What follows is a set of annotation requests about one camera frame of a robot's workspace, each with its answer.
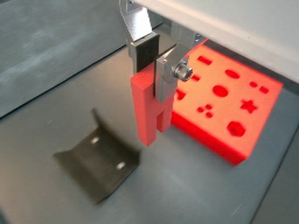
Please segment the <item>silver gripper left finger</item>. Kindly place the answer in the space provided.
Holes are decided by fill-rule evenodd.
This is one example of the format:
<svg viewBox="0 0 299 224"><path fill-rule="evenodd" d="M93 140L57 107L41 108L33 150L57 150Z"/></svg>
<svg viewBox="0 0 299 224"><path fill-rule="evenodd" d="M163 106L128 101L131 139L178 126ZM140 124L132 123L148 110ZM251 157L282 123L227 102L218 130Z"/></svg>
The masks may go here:
<svg viewBox="0 0 299 224"><path fill-rule="evenodd" d="M132 0L119 0L119 11L125 28L128 54L134 61L134 73L140 72L159 54L160 35L152 31L147 8Z"/></svg>

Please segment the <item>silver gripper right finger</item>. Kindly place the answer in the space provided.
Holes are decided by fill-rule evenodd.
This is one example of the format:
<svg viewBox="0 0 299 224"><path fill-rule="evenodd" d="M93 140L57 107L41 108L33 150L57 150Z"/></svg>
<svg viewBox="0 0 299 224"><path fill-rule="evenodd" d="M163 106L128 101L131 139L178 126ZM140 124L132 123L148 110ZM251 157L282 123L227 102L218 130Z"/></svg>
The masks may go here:
<svg viewBox="0 0 299 224"><path fill-rule="evenodd" d="M174 24L172 45L156 58L154 66L154 96L164 102L175 92L178 81L187 81L192 76L187 53L203 41L202 35L180 24Z"/></svg>

